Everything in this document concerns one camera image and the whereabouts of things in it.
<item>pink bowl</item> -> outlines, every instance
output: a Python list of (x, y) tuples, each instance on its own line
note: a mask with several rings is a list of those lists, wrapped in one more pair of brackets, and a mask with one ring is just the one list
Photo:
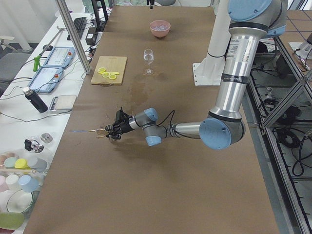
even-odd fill
[(155, 37), (162, 38), (170, 31), (171, 25), (165, 20), (155, 20), (150, 23), (150, 30)]

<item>white electronic device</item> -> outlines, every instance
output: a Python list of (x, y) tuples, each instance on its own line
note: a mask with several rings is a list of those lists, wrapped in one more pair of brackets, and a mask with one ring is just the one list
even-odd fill
[(49, 112), (53, 114), (67, 113), (72, 110), (76, 101), (76, 95), (60, 95), (54, 97), (49, 107)]
[(40, 67), (28, 87), (37, 93), (50, 93), (61, 81), (63, 68), (61, 67)]
[(44, 66), (65, 68), (69, 65), (74, 56), (74, 47), (54, 47), (44, 62)]

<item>robotic arm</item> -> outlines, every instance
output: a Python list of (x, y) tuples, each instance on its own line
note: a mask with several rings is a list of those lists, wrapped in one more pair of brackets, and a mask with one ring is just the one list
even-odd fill
[(286, 27), (287, 0), (230, 0), (231, 41), (214, 108), (202, 122), (158, 126), (154, 108), (129, 116), (119, 110), (116, 122), (105, 130), (107, 137), (142, 128), (149, 146), (166, 137), (201, 138), (210, 148), (221, 150), (241, 140), (245, 133), (239, 108), (261, 38), (279, 36)]

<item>tablet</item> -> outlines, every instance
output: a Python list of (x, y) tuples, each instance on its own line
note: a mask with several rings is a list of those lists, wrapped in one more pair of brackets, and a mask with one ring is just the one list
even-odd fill
[(65, 68), (74, 56), (75, 49), (73, 47), (54, 47), (44, 62), (44, 66)]
[(42, 66), (28, 84), (37, 93), (50, 93), (58, 85), (63, 74), (61, 67)]

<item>black water bottle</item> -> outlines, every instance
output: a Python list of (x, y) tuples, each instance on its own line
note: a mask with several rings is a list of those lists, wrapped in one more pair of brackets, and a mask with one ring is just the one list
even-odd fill
[(23, 88), (25, 97), (33, 104), (33, 106), (40, 112), (45, 112), (48, 110), (47, 105), (42, 101), (39, 95), (31, 90), (29, 87)]

